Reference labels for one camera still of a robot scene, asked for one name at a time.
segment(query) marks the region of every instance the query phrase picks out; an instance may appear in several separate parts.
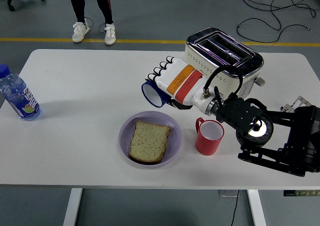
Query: person's leg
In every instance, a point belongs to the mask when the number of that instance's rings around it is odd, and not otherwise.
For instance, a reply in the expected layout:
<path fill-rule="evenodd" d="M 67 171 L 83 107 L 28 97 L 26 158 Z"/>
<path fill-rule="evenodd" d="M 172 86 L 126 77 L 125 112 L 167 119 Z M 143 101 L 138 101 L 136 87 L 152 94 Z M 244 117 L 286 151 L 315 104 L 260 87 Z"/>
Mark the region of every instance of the person's leg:
<path fill-rule="evenodd" d="M 110 0 L 96 0 L 105 20 L 105 38 L 106 45 L 113 45 L 116 42 L 116 30 L 112 20 L 112 9 Z"/>
<path fill-rule="evenodd" d="M 96 0 L 98 3 L 98 6 L 103 13 L 105 23 L 108 25 L 111 25 L 113 23 L 112 20 L 112 9 L 111 9 L 111 3 L 110 0 Z"/>
<path fill-rule="evenodd" d="M 72 41 L 80 43 L 90 31 L 85 20 L 85 0 L 71 0 L 71 4 L 76 16 L 76 22 L 73 25 Z"/>
<path fill-rule="evenodd" d="M 77 22 L 85 22 L 85 0 L 71 0 Z"/>

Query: yellow floor line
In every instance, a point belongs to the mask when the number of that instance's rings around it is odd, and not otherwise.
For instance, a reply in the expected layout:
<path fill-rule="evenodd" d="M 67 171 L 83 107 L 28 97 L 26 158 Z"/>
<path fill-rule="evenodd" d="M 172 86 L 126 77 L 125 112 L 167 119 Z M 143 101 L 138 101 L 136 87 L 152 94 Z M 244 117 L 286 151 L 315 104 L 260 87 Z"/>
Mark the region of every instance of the yellow floor line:
<path fill-rule="evenodd" d="M 0 42 L 72 42 L 71 38 L 24 38 L 24 37 L 0 37 Z M 84 39 L 87 43 L 104 43 L 104 39 Z M 116 43 L 126 44 L 178 44 L 183 45 L 185 40 L 152 40 L 152 39 L 117 39 Z M 320 47 L 320 43 L 299 43 L 299 42 L 242 42 L 248 46 L 286 46 L 286 47 Z"/>

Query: toaster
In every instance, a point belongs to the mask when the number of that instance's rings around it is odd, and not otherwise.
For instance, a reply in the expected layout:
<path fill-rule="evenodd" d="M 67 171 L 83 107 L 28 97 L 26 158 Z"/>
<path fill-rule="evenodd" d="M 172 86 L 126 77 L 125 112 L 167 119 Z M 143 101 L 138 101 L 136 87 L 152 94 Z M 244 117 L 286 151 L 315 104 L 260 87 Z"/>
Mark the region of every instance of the toaster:
<path fill-rule="evenodd" d="M 206 78 L 223 65 L 236 67 L 243 76 L 238 92 L 240 98 L 249 95 L 254 83 L 259 86 L 265 83 L 259 78 L 264 64 L 263 57 L 217 28 L 205 28 L 189 36 L 186 40 L 184 60 Z M 239 78 L 225 70 L 216 75 L 210 86 L 217 86 L 222 98 L 226 99 L 238 88 Z"/>

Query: red mug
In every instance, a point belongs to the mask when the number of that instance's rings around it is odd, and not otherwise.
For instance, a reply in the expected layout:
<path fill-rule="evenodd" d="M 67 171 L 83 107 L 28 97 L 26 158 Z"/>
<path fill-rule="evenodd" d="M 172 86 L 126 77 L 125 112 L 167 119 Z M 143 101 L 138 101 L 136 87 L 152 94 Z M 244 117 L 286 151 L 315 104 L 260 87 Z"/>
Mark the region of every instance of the red mug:
<path fill-rule="evenodd" d="M 225 135 L 224 127 L 215 120 L 204 120 L 200 117 L 195 122 L 195 130 L 196 149 L 203 155 L 213 155 Z"/>

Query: white table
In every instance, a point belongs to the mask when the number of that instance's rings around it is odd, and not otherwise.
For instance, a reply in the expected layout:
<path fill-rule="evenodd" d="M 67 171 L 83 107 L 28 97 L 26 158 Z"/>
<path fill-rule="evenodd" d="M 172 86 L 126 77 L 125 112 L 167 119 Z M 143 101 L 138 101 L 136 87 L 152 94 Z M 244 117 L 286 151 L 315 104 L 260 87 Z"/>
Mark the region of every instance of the white table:
<path fill-rule="evenodd" d="M 7 102 L 0 109 L 0 185 L 70 188 L 319 190 L 320 174 L 293 176 L 237 158 L 235 130 L 227 124 L 212 156 L 195 149 L 198 111 L 165 105 L 157 109 L 141 92 L 144 78 L 166 56 L 184 52 L 38 49 L 20 76 L 41 105 L 34 121 L 22 121 Z M 261 53 L 263 87 L 257 98 L 279 111 L 301 95 L 320 106 L 320 82 L 306 58 L 297 53 Z M 147 168 L 130 161 L 118 145 L 123 123 L 143 111 L 174 118 L 183 134 L 171 162 Z M 289 128 L 275 125 L 266 148 L 282 148 Z"/>

